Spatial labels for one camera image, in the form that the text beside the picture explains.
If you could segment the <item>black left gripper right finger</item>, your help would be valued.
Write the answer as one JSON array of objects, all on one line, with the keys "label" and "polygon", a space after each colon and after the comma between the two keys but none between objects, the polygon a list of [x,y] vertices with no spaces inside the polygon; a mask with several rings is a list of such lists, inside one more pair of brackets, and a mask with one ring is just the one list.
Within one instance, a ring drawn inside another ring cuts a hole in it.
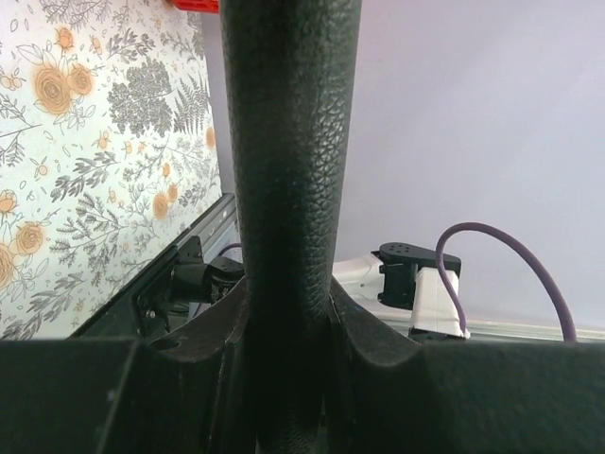
[{"label": "black left gripper right finger", "polygon": [[600,453],[600,343],[429,341],[331,288],[332,453]]}]

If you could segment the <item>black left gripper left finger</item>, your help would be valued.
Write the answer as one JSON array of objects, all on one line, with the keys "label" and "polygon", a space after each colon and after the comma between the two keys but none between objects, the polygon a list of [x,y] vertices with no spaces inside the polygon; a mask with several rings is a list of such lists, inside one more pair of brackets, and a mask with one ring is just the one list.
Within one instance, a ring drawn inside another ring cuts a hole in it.
[{"label": "black left gripper left finger", "polygon": [[5,341],[5,453],[252,453],[244,284],[151,343]]}]

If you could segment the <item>black zippered tool case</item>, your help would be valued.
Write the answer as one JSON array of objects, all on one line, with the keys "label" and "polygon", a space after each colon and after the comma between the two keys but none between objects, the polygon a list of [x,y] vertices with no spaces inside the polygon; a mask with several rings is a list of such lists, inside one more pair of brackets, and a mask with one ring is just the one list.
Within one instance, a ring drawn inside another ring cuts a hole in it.
[{"label": "black zippered tool case", "polygon": [[314,447],[361,5],[220,5],[262,453]]}]

